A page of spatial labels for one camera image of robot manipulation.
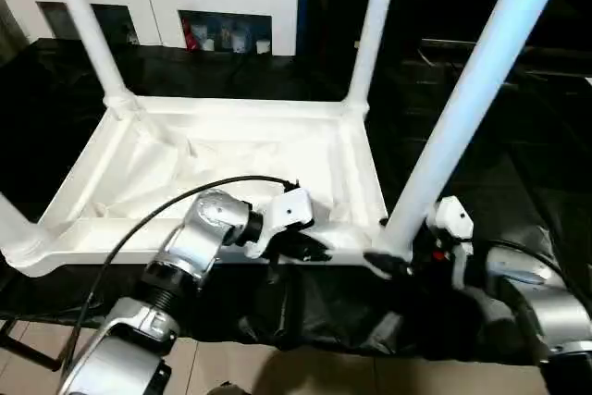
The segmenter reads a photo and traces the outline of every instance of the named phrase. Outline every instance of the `red light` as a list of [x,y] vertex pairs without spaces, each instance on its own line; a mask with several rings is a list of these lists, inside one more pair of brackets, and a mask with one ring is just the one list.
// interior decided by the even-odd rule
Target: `red light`
[[444,261],[446,259],[446,254],[441,252],[440,250],[436,250],[432,253],[432,256],[436,261]]

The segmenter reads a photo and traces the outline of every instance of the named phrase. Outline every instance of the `item on cabinet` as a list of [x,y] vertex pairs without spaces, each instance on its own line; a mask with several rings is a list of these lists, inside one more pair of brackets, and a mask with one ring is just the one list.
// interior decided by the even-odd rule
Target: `item on cabinet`
[[271,41],[268,39],[259,39],[257,41],[257,54],[263,55],[271,51]]
[[214,51],[216,46],[214,45],[214,39],[206,39],[202,45],[204,51]]
[[197,39],[200,46],[204,46],[205,41],[207,41],[207,25],[204,23],[192,23],[191,34]]
[[244,30],[232,32],[232,51],[239,54],[247,52],[247,33]]
[[251,51],[251,27],[247,22],[241,21],[231,34],[232,51],[234,53],[249,53]]
[[191,25],[189,21],[183,19],[181,23],[183,25],[183,34],[185,35],[185,45],[187,46],[187,49],[189,51],[199,50],[200,45],[198,44],[197,39],[195,39],[195,36],[193,36],[193,33],[191,32]]
[[123,25],[122,30],[126,35],[126,43],[129,43],[130,45],[139,45],[140,44],[140,40],[138,39],[138,35],[136,34],[136,31],[133,29],[133,27],[131,27],[128,24],[125,24],[125,25]]
[[234,22],[229,18],[220,20],[220,46],[224,50],[232,49],[232,28]]

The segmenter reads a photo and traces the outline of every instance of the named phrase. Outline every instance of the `black cable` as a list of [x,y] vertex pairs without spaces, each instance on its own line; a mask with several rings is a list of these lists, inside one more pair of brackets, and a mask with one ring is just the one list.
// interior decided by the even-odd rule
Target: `black cable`
[[142,227],[144,227],[148,222],[150,222],[152,219],[154,219],[155,216],[157,216],[158,214],[160,214],[161,212],[166,210],[171,205],[176,204],[179,201],[182,201],[183,199],[193,196],[194,194],[200,193],[202,191],[212,189],[214,187],[219,187],[220,185],[226,185],[226,184],[229,184],[232,182],[241,182],[244,180],[264,180],[264,181],[268,181],[268,182],[276,182],[278,184],[282,184],[287,191],[295,188],[295,185],[292,184],[291,182],[289,182],[288,180],[274,178],[271,176],[258,176],[258,175],[237,176],[234,178],[216,180],[214,182],[210,182],[209,184],[201,185],[199,187],[195,187],[194,189],[185,191],[184,193],[180,194],[179,196],[177,196],[169,201],[166,201],[164,204],[158,206],[149,215],[145,216],[123,238],[121,238],[121,240],[117,243],[117,245],[113,248],[113,250],[106,257],[105,261],[103,262],[103,265],[101,266],[101,269],[99,270],[99,273],[97,274],[96,278],[94,279],[94,282],[92,283],[91,288],[89,289],[86,300],[84,301],[84,304],[80,308],[80,314],[78,316],[78,319],[76,320],[76,324],[74,325],[74,328],[72,328],[72,331],[71,331],[70,336],[68,338],[68,344],[67,344],[66,350],[64,352],[64,365],[62,367],[62,378],[64,378],[66,376],[69,368],[72,365],[72,358],[74,356],[74,351],[76,349],[76,343],[78,342],[78,338],[80,336],[80,330],[82,329],[82,323],[84,322],[84,319],[86,318],[86,314],[89,310],[89,307],[91,306],[91,302],[93,301],[94,293],[96,292],[96,290],[101,282],[101,278],[103,277],[103,274],[105,273],[106,269],[111,265],[111,262],[116,257],[116,255],[119,253],[121,248],[125,245],[125,243],[127,241],[129,241],[130,238],[134,234],[136,234],[136,232],[138,232]]

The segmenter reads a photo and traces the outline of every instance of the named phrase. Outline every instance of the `cabinet door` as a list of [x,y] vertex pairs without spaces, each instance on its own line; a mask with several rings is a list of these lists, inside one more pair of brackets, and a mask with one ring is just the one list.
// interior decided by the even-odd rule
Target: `cabinet door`
[[[268,28],[271,51],[274,55],[292,56],[296,49],[296,19],[298,0],[151,0],[156,23],[160,30],[164,46],[187,46],[185,34],[190,26],[197,26],[209,34],[216,42],[216,50],[228,45],[219,44],[220,32],[228,34],[228,30],[220,30],[227,25],[220,23],[233,22],[248,28],[249,38],[265,39],[265,28]],[[216,23],[214,16],[220,19]]]
[[[120,43],[135,37],[142,45],[159,45],[150,0],[88,0],[105,37]],[[77,39],[64,0],[6,0],[29,42],[39,38]]]

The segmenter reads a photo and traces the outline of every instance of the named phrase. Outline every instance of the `white pole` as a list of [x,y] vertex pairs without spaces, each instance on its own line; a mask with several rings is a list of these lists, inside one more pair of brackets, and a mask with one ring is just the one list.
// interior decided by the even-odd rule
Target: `white pole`
[[137,107],[135,96],[123,83],[90,4],[87,0],[66,0],[66,2],[94,71],[105,90],[105,105],[113,107],[119,116],[125,115],[126,110],[134,110]]
[[427,212],[493,102],[548,0],[498,0],[395,209],[373,248],[407,261]]
[[29,222],[0,193],[0,251],[9,264],[30,260],[37,250],[44,250],[39,249],[39,246],[50,240],[44,228]]
[[350,89],[344,99],[347,106],[368,111],[368,91],[372,82],[376,56],[382,40],[382,31],[389,12],[390,0],[368,0],[362,37],[355,58]]

